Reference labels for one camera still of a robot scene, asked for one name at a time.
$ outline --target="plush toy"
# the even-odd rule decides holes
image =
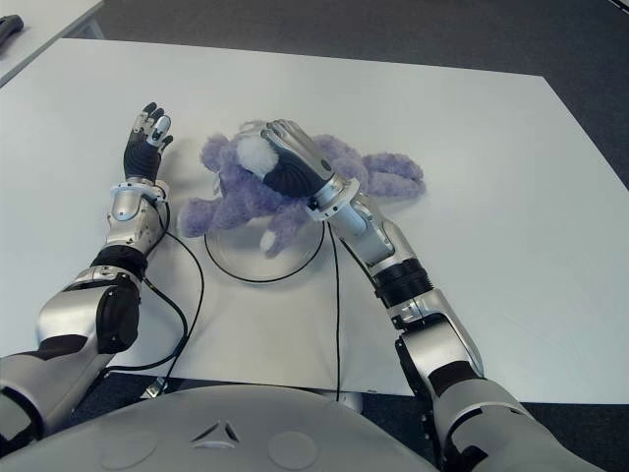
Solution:
[[[333,136],[315,136],[313,140],[334,171],[358,179],[361,190],[372,196],[412,199],[425,189],[422,169],[404,154],[361,156]],[[296,241],[300,228],[309,220],[306,202],[285,197],[262,183],[256,160],[263,161],[269,150],[272,151],[264,139],[247,134],[236,135],[232,141],[220,134],[207,140],[200,160],[218,173],[221,197],[194,198],[184,205],[178,219],[186,237],[236,228],[252,218],[272,215],[260,248],[273,257]]]

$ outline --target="gray carpet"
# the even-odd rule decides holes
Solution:
[[[629,15],[605,0],[106,0],[97,18],[109,39],[544,76],[629,187]],[[135,401],[149,382],[111,376],[69,425]],[[582,457],[627,470],[628,406],[526,406]],[[365,399],[366,416],[431,458],[422,413],[412,398]]]

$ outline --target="white table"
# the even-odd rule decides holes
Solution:
[[[86,30],[102,38],[93,18],[102,0],[2,0],[0,17],[20,15],[24,29],[0,46],[0,87],[61,36]]]
[[[408,153],[428,193],[383,210],[486,374],[523,401],[629,402],[629,194],[543,78],[176,45],[62,39],[0,89],[0,354],[34,346],[39,308],[95,256],[129,128],[153,99],[173,118],[160,176],[175,213],[211,195],[205,137],[249,119]],[[207,289],[175,375],[333,388],[328,241],[302,273],[263,287],[190,244]],[[153,282],[191,315],[195,267],[169,239],[156,253]],[[409,393],[383,307],[343,251],[340,269],[342,387]],[[116,362],[160,358],[179,332],[146,290],[140,337]]]

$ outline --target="white fur patch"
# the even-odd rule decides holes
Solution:
[[[277,164],[277,153],[260,136],[250,136],[238,141],[236,147],[240,165],[262,180]]]
[[[259,248],[266,252],[273,247],[273,243],[275,243],[275,233],[267,229],[259,240]]]

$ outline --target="black cable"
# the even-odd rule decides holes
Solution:
[[[153,249],[155,249],[157,247],[157,245],[159,243],[161,243],[161,240],[164,239],[164,236],[166,236],[166,232],[168,232],[168,228],[170,227],[170,205],[168,204],[168,202],[164,202],[164,206],[166,207],[166,223],[164,224],[161,220],[161,215],[159,214],[159,211],[157,212],[157,217],[159,218],[159,225],[161,226],[161,228],[163,229],[163,231],[161,232],[161,234],[159,235],[159,237],[157,238],[157,241],[155,241],[155,244],[153,244],[148,251],[145,254],[145,257],[148,259],[148,255],[153,251]]]
[[[327,231],[332,241],[332,251],[334,253],[334,270],[336,272],[336,401],[341,397],[341,283],[338,270],[338,254],[336,252],[336,242],[330,223],[327,223]]]
[[[179,308],[179,305],[177,305],[175,302],[173,302],[170,298],[168,298],[166,296],[166,294],[164,292],[162,292],[155,285],[153,285],[153,283],[150,280],[148,280],[148,277],[144,278],[144,283],[159,298],[161,298],[164,302],[166,302],[168,305],[170,305],[170,307],[177,313],[177,315],[179,315],[179,319],[181,320],[181,324],[182,324],[182,326],[184,328],[184,335],[182,336],[182,338],[186,337],[188,335],[188,320],[186,320],[186,316],[184,315],[184,312],[182,312],[181,308]]]
[[[316,255],[318,254],[319,250],[321,249],[321,246],[323,245],[323,239],[325,237],[325,223],[321,224],[321,237],[318,240],[318,245],[316,246],[316,249],[314,250],[314,253],[312,256],[309,257],[309,259],[307,261],[304,262],[304,264],[298,268],[296,268],[295,270],[293,270],[291,273],[288,273],[286,275],[282,275],[281,277],[275,277],[275,278],[268,278],[267,280],[253,280],[251,278],[245,278],[245,277],[241,277],[240,275],[236,275],[235,273],[230,272],[229,270],[227,270],[225,267],[223,267],[221,264],[218,263],[218,261],[214,258],[214,256],[212,255],[212,252],[209,250],[209,246],[207,246],[207,235],[203,235],[203,242],[205,243],[205,249],[207,250],[207,255],[209,256],[210,259],[212,259],[212,262],[224,273],[226,273],[227,275],[229,275],[230,277],[233,277],[237,280],[241,280],[243,282],[249,282],[249,283],[269,283],[269,282],[277,282],[279,280],[284,280],[285,278],[288,278],[292,275],[295,275],[297,272],[300,272],[301,270],[303,270],[304,268],[306,268],[306,266],[308,264],[310,264],[313,259],[316,257]]]
[[[177,364],[177,361],[179,360],[181,353],[184,351],[184,349],[186,348],[186,345],[188,344],[188,341],[190,340],[190,337],[193,335],[193,331],[195,330],[195,326],[197,325],[197,320],[199,319],[200,307],[203,303],[203,294],[205,293],[205,277],[203,277],[203,269],[200,266],[200,262],[197,259],[197,256],[195,256],[195,254],[190,250],[190,248],[186,246],[184,242],[181,239],[179,239],[177,236],[175,236],[169,231],[165,231],[165,233],[168,236],[170,236],[172,239],[177,241],[181,245],[181,247],[184,248],[195,261],[195,264],[197,265],[197,269],[199,270],[199,276],[200,276],[200,296],[199,296],[199,304],[197,305],[197,312],[195,313],[195,317],[193,318],[193,323],[190,326],[190,330],[188,331],[188,334],[186,335],[186,337],[182,340],[181,349],[179,349],[177,353],[175,354],[174,360],[172,364],[170,365],[170,367],[168,368],[166,377],[164,377],[164,382],[162,383],[157,395],[162,394],[162,392],[164,391],[164,388],[167,386],[168,381],[170,380],[170,375],[172,374],[173,369],[175,368],[175,364]]]
[[[372,276],[370,275],[369,272],[367,272],[367,269],[365,268],[364,265],[361,264],[361,262],[359,261],[359,259],[356,257],[356,255],[352,252],[352,250],[350,249],[350,247],[347,245],[347,243],[345,241],[343,241],[342,239],[340,240],[341,244],[343,246],[345,246],[345,249],[347,249],[347,252],[350,253],[350,256],[352,256],[352,259],[354,260],[354,262],[358,265],[358,267],[361,268],[361,270],[363,271],[363,274],[365,275],[365,277],[367,278],[367,280],[370,282],[370,284],[372,285],[373,288],[375,288],[375,285],[373,284],[373,280],[372,280]]]
[[[177,343],[173,351],[169,355],[164,357],[163,359],[160,359],[159,361],[155,361],[150,364],[143,364],[141,366],[109,366],[103,369],[103,375],[106,375],[110,373],[111,371],[122,371],[122,372],[146,371],[148,369],[152,369],[154,367],[158,367],[158,366],[161,366],[162,364],[167,363],[173,357],[175,357],[178,353],[180,353],[181,350],[184,348],[186,336],[188,335],[188,321],[186,320],[186,316],[184,315],[184,312],[182,312],[181,308],[179,308],[179,306],[175,302],[173,302],[170,298],[168,298],[168,296],[165,293],[163,293],[161,290],[155,287],[155,285],[153,285],[152,282],[148,280],[147,277],[144,278],[144,283],[146,283],[146,286],[149,289],[155,292],[155,294],[159,298],[161,298],[164,302],[170,305],[170,307],[177,313],[177,315],[179,315],[179,319],[181,320],[182,329],[183,329],[182,336],[179,339],[179,342]]]
[[[157,247],[157,245],[161,242],[161,240],[164,239],[164,236],[168,232],[168,227],[170,225],[170,205],[168,205],[168,202],[164,202],[164,206],[166,207],[166,223],[164,224],[164,222],[161,219],[161,215],[158,213],[157,216],[159,217],[159,224],[162,227],[163,231],[161,232],[161,234],[157,238],[157,241],[155,241],[155,244],[153,244],[150,247],[150,249],[148,250],[148,252],[146,253],[147,257],[150,254],[150,252],[153,249],[155,249],[155,247]],[[161,366],[161,365],[167,363],[168,361],[170,361],[171,359],[173,359],[174,357],[176,357],[179,354],[181,354],[181,351],[183,350],[183,348],[185,346],[186,339],[187,339],[187,336],[188,336],[189,333],[188,333],[188,321],[186,320],[186,316],[184,315],[184,312],[165,293],[163,293],[161,290],[159,290],[148,279],[148,277],[144,278],[144,283],[159,298],[161,298],[164,302],[166,302],[175,311],[175,313],[177,313],[177,315],[179,316],[179,319],[181,320],[181,323],[182,323],[182,329],[183,329],[182,336],[179,339],[179,342],[177,343],[177,345],[175,346],[173,351],[169,355],[167,355],[166,357],[160,359],[159,361],[151,362],[150,364],[143,364],[143,365],[140,365],[140,366],[109,366],[109,367],[106,367],[105,369],[103,369],[101,371],[100,376],[99,376],[100,378],[104,377],[105,375],[107,375],[108,373],[110,373],[112,371],[137,372],[137,371],[145,371],[145,370],[148,370],[148,369],[153,369],[155,367]]]

